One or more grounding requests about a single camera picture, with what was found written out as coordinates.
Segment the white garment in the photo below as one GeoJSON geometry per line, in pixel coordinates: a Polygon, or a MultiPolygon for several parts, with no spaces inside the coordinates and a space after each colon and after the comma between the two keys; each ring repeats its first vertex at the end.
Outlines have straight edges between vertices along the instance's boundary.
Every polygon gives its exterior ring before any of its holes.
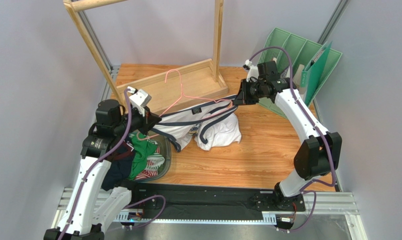
{"type": "MultiPolygon", "coordinates": [[[[198,132],[201,133],[210,122],[211,120],[201,123],[198,132]]],[[[209,151],[211,147],[224,147],[233,142],[239,143],[241,137],[242,135],[239,131],[238,118],[234,113],[232,113],[221,122],[206,128],[203,138],[201,137],[201,134],[198,134],[195,141],[198,144],[198,147],[209,151]]]]}
{"type": "MultiPolygon", "coordinates": [[[[235,97],[236,95],[231,95],[222,99],[233,100],[235,97]]],[[[210,134],[210,138],[204,138],[204,134],[212,126],[224,121],[238,108],[237,106],[227,108],[229,104],[229,101],[217,103],[210,101],[181,111],[164,114],[161,122],[157,123],[152,131],[168,137],[177,152],[182,151],[189,144],[193,135],[197,135],[197,138],[200,139],[210,140],[211,138],[211,141],[214,142],[214,138],[219,137],[215,137],[218,133],[210,134]],[[199,130],[201,125],[205,129],[204,131],[199,130]]]]}

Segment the pink hanger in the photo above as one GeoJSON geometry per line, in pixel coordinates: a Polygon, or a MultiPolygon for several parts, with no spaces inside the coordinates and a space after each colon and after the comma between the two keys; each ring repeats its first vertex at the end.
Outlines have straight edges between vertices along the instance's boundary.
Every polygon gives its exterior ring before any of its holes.
{"type": "MultiPolygon", "coordinates": [[[[215,102],[215,103],[219,103],[219,102],[230,102],[230,104],[229,104],[229,106],[228,106],[227,108],[231,108],[231,107],[233,106],[232,100],[229,100],[229,99],[215,100],[215,99],[212,99],[212,98],[203,98],[203,97],[196,97],[196,96],[187,96],[187,95],[185,95],[185,94],[184,94],[184,91],[183,91],[182,75],[180,74],[179,70],[177,70],[177,69],[171,69],[171,70],[169,70],[169,71],[165,74],[165,81],[164,81],[164,82],[167,83],[168,74],[169,74],[170,72],[178,72],[178,73],[179,73],[179,78],[180,78],[180,97],[179,97],[171,106],[169,106],[169,107],[160,115],[160,117],[161,117],[162,115],[164,115],[168,110],[170,110],[170,108],[172,108],[174,105],[176,105],[176,103],[178,103],[183,97],[186,97],[186,98],[189,98],[189,99],[209,100],[209,101],[213,101],[213,102],[215,102]]],[[[221,113],[221,111],[218,112],[218,113],[216,113],[216,114],[213,114],[213,115],[211,115],[211,116],[209,116],[209,117],[213,117],[213,116],[218,115],[218,114],[220,114],[220,113],[221,113]]],[[[148,136],[148,137],[145,137],[145,138],[139,138],[139,133],[136,134],[137,139],[139,139],[140,141],[142,141],[142,140],[147,140],[147,139],[156,137],[156,136],[158,136],[158,135],[159,135],[159,134],[155,134],[155,135],[148,136]]]]}
{"type": "Polygon", "coordinates": [[[180,97],[179,97],[179,99],[177,99],[171,106],[169,106],[160,116],[164,115],[164,113],[166,113],[168,110],[170,110],[170,108],[172,108],[174,105],[176,105],[176,103],[178,103],[183,97],[186,97],[186,98],[189,98],[189,99],[210,100],[210,101],[213,101],[213,102],[215,102],[215,103],[219,103],[219,102],[224,102],[224,101],[226,101],[226,102],[230,102],[230,105],[228,106],[228,108],[230,108],[230,107],[233,105],[232,100],[229,100],[229,99],[214,100],[214,99],[212,99],[212,98],[203,98],[203,97],[195,97],[195,96],[187,96],[187,95],[185,95],[185,94],[184,94],[184,91],[183,91],[182,75],[180,74],[179,70],[177,70],[177,69],[171,69],[171,70],[169,70],[169,71],[167,72],[167,74],[165,74],[165,83],[167,83],[168,74],[169,74],[170,72],[172,72],[172,71],[175,71],[175,72],[178,72],[178,73],[179,73],[179,78],[180,78],[180,97]]]}

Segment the clothing tag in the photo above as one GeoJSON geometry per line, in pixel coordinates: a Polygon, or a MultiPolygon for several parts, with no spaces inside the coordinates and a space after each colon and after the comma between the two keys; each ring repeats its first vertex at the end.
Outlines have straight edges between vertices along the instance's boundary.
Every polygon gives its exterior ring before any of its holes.
{"type": "Polygon", "coordinates": [[[202,113],[202,110],[201,110],[200,107],[192,109],[192,115],[195,115],[195,114],[198,114],[198,113],[202,113]]]}
{"type": "Polygon", "coordinates": [[[200,126],[201,126],[200,123],[194,125],[194,126],[189,130],[188,134],[190,134],[190,135],[197,134],[197,133],[198,133],[198,129],[199,129],[200,126]]]}

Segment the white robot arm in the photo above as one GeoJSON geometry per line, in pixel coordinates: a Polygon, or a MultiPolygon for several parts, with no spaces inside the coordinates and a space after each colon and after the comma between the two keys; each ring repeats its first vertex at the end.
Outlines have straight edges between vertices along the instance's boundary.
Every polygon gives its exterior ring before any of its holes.
{"type": "Polygon", "coordinates": [[[110,161],[103,160],[107,153],[120,145],[126,133],[139,130],[147,134],[161,121],[146,106],[151,100],[149,94],[132,87],[126,92],[132,94],[128,98],[132,105],[129,109],[131,117],[125,114],[125,108],[117,100],[108,99],[99,103],[96,122],[82,144],[78,180],[65,215],[58,223],[58,228],[46,231],[44,240],[69,239],[69,236],[88,240],[104,239],[104,233],[112,221],[131,202],[130,190],[115,187],[109,198],[94,211],[103,179],[111,166],[110,161]]]}
{"type": "Polygon", "coordinates": [[[254,66],[249,59],[244,68],[248,70],[248,76],[241,81],[233,104],[252,105],[258,103],[260,98],[270,98],[287,116],[301,142],[301,147],[294,157],[295,169],[275,186],[284,207],[309,184],[322,182],[317,179],[337,169],[342,139],[337,132],[330,133],[315,118],[291,80],[281,77],[275,61],[254,66]]]}

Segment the gray wall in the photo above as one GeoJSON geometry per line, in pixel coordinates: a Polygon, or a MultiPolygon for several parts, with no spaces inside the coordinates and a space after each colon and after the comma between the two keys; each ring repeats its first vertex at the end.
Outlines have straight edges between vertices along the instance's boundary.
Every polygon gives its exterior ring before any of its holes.
{"type": "Polygon", "coordinates": [[[0,1],[0,239],[42,239],[104,84],[62,1],[0,1]]]}
{"type": "Polygon", "coordinates": [[[343,137],[343,188],[369,239],[402,239],[402,0],[351,1],[330,40],[343,57],[317,101],[343,137]]]}
{"type": "MultiPolygon", "coordinates": [[[[222,66],[240,67],[274,27],[318,40],[338,0],[224,0],[222,66]]],[[[214,0],[139,0],[87,15],[115,65],[186,65],[212,58],[214,0]]]]}

